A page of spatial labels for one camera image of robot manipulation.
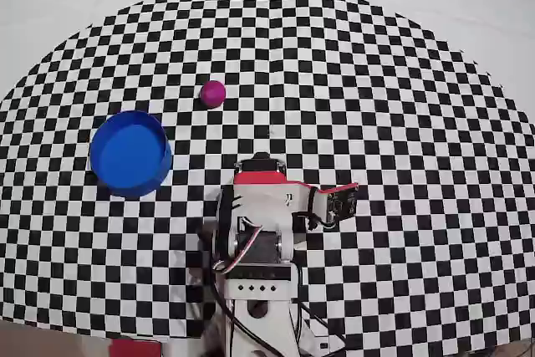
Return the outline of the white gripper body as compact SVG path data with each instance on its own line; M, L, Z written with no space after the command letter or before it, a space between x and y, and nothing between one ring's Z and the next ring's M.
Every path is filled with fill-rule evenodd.
M234 184L234 230L293 230L294 214L308 210L311 186L303 183Z

